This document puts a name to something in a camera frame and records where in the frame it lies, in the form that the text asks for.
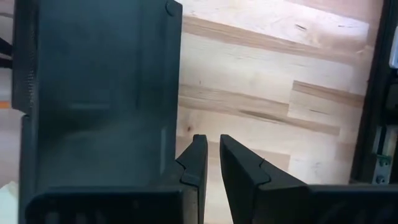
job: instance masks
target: wooden tabletop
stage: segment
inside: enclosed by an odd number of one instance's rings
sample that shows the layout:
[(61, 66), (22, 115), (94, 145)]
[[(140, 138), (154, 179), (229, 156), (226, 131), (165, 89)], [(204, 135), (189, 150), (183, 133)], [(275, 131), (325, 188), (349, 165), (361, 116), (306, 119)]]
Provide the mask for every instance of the wooden tabletop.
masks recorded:
[[(382, 1), (179, 2), (184, 17), (177, 155), (194, 134), (207, 135), (206, 222), (232, 222), (220, 134), (307, 183), (346, 184)], [(0, 36), (11, 38), (11, 27), (12, 0), (0, 0)], [(0, 73), (0, 81), (9, 79), (9, 71)], [(9, 86), (0, 84), (0, 105), (8, 99)], [(2, 113), (0, 125), (7, 119), (15, 126), (19, 115)], [(15, 136), (0, 127), (0, 134), (7, 133)], [(18, 144), (9, 145), (0, 143), (0, 158), (16, 155)], [(5, 170), (17, 169), (16, 156), (7, 161)], [(0, 175), (17, 180), (10, 172)]]

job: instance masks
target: black frame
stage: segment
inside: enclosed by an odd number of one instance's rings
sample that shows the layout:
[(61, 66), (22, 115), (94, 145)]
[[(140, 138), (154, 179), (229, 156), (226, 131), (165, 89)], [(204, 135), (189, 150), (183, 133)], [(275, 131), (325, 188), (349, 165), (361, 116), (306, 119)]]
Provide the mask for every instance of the black frame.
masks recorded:
[(398, 2), (384, 0), (363, 115), (351, 170), (351, 183), (398, 182), (398, 154), (389, 152), (398, 124), (397, 70), (389, 66)]

